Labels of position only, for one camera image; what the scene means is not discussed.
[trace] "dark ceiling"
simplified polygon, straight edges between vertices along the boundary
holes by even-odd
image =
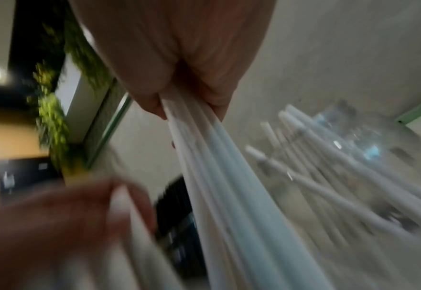
[[[46,58],[48,51],[40,48],[44,28],[63,25],[53,12],[52,0],[16,0],[11,37],[8,74],[11,82],[0,86],[0,107],[27,110],[26,97],[33,95],[31,84],[35,65]]]

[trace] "green glass edge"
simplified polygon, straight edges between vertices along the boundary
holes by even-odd
[[[421,104],[397,118],[397,122],[407,125],[421,117]]]
[[[86,168],[89,170],[94,165],[94,162],[96,161],[97,157],[99,156],[100,152],[104,148],[105,144],[110,139],[111,135],[115,131],[116,127],[118,126],[119,122],[124,116],[124,113],[126,112],[127,108],[132,102],[132,98],[129,96],[128,93],[125,93],[123,98],[121,99],[121,102],[118,105],[118,108],[116,109],[115,113],[110,119],[110,122],[108,123],[107,127],[104,130],[104,133],[102,134],[102,138],[100,138],[99,142],[97,143],[96,151],[92,156],[90,156],[87,159],[86,162]]]

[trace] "ceiling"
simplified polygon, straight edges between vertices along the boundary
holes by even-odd
[[[0,82],[0,107],[28,109],[25,99],[33,93],[32,73],[48,53],[40,48],[43,23],[59,23],[51,2],[0,1],[0,70],[6,75]]]

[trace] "skin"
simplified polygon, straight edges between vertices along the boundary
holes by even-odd
[[[107,220],[110,196],[126,185],[151,232],[156,214],[148,194],[120,179],[88,181],[75,187],[48,185],[30,198],[0,207],[0,290],[13,289],[28,271],[58,262],[73,252],[90,252],[129,229],[129,217]]]
[[[146,111],[185,79],[223,119],[268,27],[274,0],[71,0],[99,55]]]

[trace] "orange wall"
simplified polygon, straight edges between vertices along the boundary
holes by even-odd
[[[46,154],[38,144],[34,120],[27,113],[0,109],[0,159]]]

